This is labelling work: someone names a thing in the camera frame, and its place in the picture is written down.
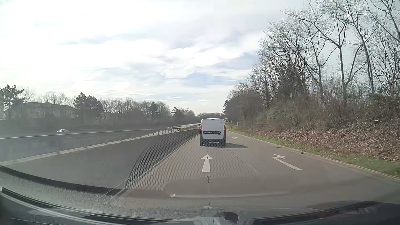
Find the white van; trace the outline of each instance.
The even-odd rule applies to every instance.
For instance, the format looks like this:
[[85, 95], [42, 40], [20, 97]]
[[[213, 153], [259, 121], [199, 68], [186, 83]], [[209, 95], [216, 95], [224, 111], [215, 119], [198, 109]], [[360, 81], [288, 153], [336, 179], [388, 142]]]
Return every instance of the white van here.
[[200, 123], [200, 145], [219, 142], [226, 146], [226, 126], [224, 119], [202, 119]]

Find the van rear bumper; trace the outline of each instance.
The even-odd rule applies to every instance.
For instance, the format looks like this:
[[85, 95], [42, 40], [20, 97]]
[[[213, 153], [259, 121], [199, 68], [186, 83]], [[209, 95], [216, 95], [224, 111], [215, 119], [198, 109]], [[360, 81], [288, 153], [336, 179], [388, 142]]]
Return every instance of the van rear bumper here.
[[221, 139], [203, 139], [203, 142], [207, 143], [207, 142], [223, 142], [225, 140], [225, 138], [221, 138]]

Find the grass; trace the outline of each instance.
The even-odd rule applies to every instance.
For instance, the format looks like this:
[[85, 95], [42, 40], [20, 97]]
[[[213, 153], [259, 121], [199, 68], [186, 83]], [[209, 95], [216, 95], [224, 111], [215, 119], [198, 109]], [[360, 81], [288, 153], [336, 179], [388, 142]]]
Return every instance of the grass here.
[[382, 160], [382, 159], [374, 159], [374, 158], [363, 156], [363, 155], [348, 154], [345, 152], [338, 153], [337, 151], [334, 152], [334, 151], [329, 151], [329, 150], [323, 150], [318, 147], [310, 147], [310, 146], [304, 145], [302, 143], [286, 141], [283, 139], [270, 138], [270, 137], [264, 136], [264, 135], [250, 134], [250, 133], [246, 133], [244, 131], [238, 131], [237, 127], [235, 127], [235, 126], [228, 126], [228, 128], [232, 132], [235, 132], [235, 133], [238, 133], [241, 135], [246, 135], [248, 137], [253, 137], [255, 139], [268, 141], [273, 144], [298, 149], [298, 150], [301, 150], [301, 151], [304, 151], [307, 153], [321, 155], [321, 156], [335, 159], [335, 160], [338, 160], [341, 162], [357, 165], [357, 166], [360, 166], [363, 168], [367, 168], [367, 169], [371, 169], [371, 170], [378, 171], [381, 173], [400, 177], [400, 163], [386, 161], [386, 160]]

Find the turn arrow marking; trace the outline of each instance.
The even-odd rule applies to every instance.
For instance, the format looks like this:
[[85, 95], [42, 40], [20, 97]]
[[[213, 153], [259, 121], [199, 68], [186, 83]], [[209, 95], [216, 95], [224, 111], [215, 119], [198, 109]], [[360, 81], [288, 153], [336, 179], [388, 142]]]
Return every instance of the turn arrow marking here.
[[203, 164], [203, 169], [201, 170], [202, 172], [211, 172], [210, 170], [210, 161], [209, 159], [213, 159], [211, 158], [211, 156], [209, 156], [208, 154], [206, 154], [203, 158], [204, 159], [204, 164]]
[[273, 157], [273, 159], [275, 159], [276, 161], [281, 162], [281, 163], [285, 164], [286, 166], [288, 166], [288, 167], [290, 167], [290, 168], [292, 168], [292, 169], [295, 169], [295, 170], [302, 170], [302, 169], [300, 169], [300, 168], [298, 168], [298, 167], [293, 166], [292, 164], [289, 164], [289, 163], [287, 163], [287, 162], [285, 162], [285, 161], [280, 160], [280, 159], [286, 159], [285, 156], [283, 156], [283, 155], [277, 155], [277, 154], [273, 154], [273, 155], [276, 155], [275, 157]]

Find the house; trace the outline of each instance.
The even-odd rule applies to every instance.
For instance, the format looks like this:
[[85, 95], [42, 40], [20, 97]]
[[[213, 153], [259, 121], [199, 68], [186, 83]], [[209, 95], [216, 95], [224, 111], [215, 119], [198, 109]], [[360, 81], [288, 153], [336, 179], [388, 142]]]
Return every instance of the house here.
[[[4, 111], [8, 117], [9, 109]], [[75, 118], [75, 108], [49, 102], [27, 102], [11, 108], [12, 119]]]

